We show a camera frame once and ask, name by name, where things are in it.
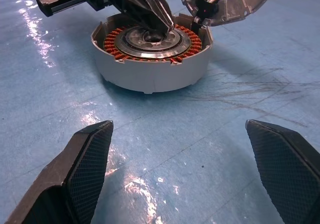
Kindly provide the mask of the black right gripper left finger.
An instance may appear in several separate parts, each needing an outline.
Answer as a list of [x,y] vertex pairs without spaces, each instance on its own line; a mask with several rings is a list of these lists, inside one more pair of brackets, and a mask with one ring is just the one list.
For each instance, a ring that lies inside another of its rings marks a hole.
[[6,223],[89,224],[104,184],[113,130],[113,121],[105,120],[74,133]]

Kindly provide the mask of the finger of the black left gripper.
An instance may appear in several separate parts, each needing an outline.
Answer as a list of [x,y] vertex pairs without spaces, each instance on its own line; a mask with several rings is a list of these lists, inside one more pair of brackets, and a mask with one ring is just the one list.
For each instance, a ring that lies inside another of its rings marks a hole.
[[175,27],[172,12],[166,0],[140,0],[143,5],[142,20],[150,30],[169,33]]
[[143,21],[141,15],[144,13],[143,2],[141,0],[116,0],[116,3],[130,12],[130,18],[136,21],[142,27],[149,29],[146,26],[146,21]]

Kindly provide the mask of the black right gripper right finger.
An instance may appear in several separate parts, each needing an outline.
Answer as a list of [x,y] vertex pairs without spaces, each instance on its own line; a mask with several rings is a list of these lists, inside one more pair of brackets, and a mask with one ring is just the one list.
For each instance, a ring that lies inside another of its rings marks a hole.
[[261,183],[286,224],[320,222],[320,154],[298,132],[249,119],[245,123]]

